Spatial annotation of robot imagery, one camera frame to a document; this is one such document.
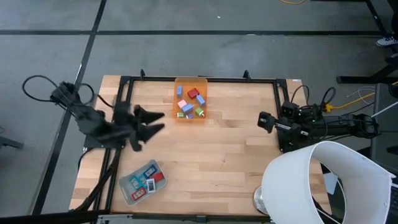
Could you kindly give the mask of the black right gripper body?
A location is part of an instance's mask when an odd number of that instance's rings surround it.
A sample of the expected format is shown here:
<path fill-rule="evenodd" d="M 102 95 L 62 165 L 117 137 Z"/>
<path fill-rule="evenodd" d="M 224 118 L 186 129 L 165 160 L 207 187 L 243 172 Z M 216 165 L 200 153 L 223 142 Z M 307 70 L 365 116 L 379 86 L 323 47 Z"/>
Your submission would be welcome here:
<path fill-rule="evenodd" d="M 276 121 L 276 128 L 283 129 L 290 136 L 308 136 L 308 133 L 302 129 L 302 126 L 297 123 L 289 123 L 285 121 Z"/>

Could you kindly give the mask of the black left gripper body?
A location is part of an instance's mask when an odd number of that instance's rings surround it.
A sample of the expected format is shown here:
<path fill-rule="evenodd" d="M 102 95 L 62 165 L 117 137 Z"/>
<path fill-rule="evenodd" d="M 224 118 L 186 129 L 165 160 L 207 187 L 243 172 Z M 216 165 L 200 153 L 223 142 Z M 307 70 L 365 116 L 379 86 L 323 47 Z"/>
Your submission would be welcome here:
<path fill-rule="evenodd" d="M 131 113 L 130 104 L 122 101 L 114 107 L 114 125 L 116 127 L 116 139 L 128 139 L 132 150 L 142 151 L 142 145 L 139 141 L 143 137 L 143 124 L 141 123 L 141 106 L 135 105 Z"/>

